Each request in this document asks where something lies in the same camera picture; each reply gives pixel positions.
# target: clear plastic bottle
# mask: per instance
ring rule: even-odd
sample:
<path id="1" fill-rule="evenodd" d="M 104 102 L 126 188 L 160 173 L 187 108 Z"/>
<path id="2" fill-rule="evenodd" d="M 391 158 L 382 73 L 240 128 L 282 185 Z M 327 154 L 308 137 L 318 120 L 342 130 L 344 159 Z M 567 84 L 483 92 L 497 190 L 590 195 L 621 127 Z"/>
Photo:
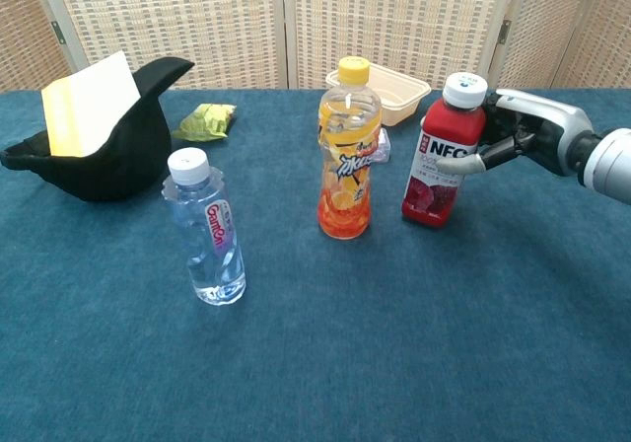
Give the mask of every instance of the clear plastic bottle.
<path id="1" fill-rule="evenodd" d="M 323 168 L 317 220 L 333 238 L 355 238 L 370 222 L 369 172 L 379 143 L 382 103 L 366 85 L 369 73 L 368 60 L 344 57 L 339 61 L 340 85 L 319 104 Z"/>
<path id="2" fill-rule="evenodd" d="M 223 173 L 198 148 L 177 150 L 168 163 L 162 194 L 184 235 L 193 289 L 208 304 L 232 304 L 245 291 L 245 267 Z"/>

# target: yellow paper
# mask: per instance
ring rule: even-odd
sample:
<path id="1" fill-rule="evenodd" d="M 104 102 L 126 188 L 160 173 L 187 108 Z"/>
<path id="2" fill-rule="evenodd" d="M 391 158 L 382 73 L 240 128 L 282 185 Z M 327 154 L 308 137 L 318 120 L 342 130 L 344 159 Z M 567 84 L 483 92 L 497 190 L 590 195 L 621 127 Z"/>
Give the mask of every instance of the yellow paper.
<path id="1" fill-rule="evenodd" d="M 56 80 L 41 91 L 53 156 L 89 156 L 139 99 L 124 52 Z"/>

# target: woven panel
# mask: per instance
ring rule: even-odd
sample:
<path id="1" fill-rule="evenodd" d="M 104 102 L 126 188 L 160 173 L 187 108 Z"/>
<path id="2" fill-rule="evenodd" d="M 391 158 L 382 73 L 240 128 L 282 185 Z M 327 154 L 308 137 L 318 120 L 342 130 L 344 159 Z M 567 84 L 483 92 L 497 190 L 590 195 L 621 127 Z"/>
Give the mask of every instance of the woven panel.
<path id="1" fill-rule="evenodd" d="M 323 87 L 340 57 L 443 86 L 476 71 L 497 0 L 296 0 L 298 86 Z"/>
<path id="2" fill-rule="evenodd" d="M 39 90 L 70 73 L 39 0 L 0 0 L 0 92 Z"/>
<path id="3" fill-rule="evenodd" d="M 524 0 L 498 85 L 549 88 L 584 0 Z"/>
<path id="4" fill-rule="evenodd" d="M 586 16 L 554 86 L 631 87 L 631 0 L 595 0 Z"/>
<path id="5" fill-rule="evenodd" d="M 196 63 L 180 88 L 281 87 L 272 0 L 64 1 L 91 63 L 175 55 Z"/>

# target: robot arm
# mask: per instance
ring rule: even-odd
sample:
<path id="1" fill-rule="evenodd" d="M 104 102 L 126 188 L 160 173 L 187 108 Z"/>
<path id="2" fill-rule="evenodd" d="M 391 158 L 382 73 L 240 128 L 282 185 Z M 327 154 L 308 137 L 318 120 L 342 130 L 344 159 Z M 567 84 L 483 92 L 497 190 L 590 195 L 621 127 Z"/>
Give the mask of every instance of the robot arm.
<path id="1" fill-rule="evenodd" d="M 485 101 L 487 122 L 479 153 L 441 159 L 446 174 L 483 173 L 525 155 L 559 176 L 631 204 L 631 129 L 594 132 L 585 112 L 517 90 L 499 89 Z"/>

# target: bottle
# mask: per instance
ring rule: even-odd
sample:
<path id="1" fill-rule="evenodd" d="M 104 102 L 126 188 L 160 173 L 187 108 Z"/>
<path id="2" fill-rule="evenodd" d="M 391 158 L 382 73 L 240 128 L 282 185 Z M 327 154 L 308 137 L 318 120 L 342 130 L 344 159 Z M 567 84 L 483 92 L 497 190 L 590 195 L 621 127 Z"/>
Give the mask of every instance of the bottle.
<path id="1" fill-rule="evenodd" d="M 245 291 L 245 268 L 224 175 L 198 148 L 175 151 L 168 164 L 162 194 L 184 235 L 193 289 L 208 304 L 232 304 Z"/>
<path id="2" fill-rule="evenodd" d="M 379 132 L 379 141 L 377 151 L 373 153 L 371 158 L 371 164 L 373 163 L 387 163 L 390 159 L 390 138 L 387 137 L 387 131 L 385 128 L 381 128 Z"/>
<path id="3" fill-rule="evenodd" d="M 474 152 L 486 121 L 480 107 L 487 83 L 475 74 L 457 72 L 448 77 L 443 97 L 436 100 L 421 120 L 405 196 L 403 215 L 432 227 L 447 222 L 462 176 L 442 174 L 436 161 Z"/>
<path id="4" fill-rule="evenodd" d="M 330 237 L 362 234 L 371 217 L 370 166 L 377 151 L 382 103 L 366 84 L 370 62 L 363 57 L 339 61 L 340 85 L 322 96 L 318 143 L 322 151 L 322 189 L 317 220 Z"/>

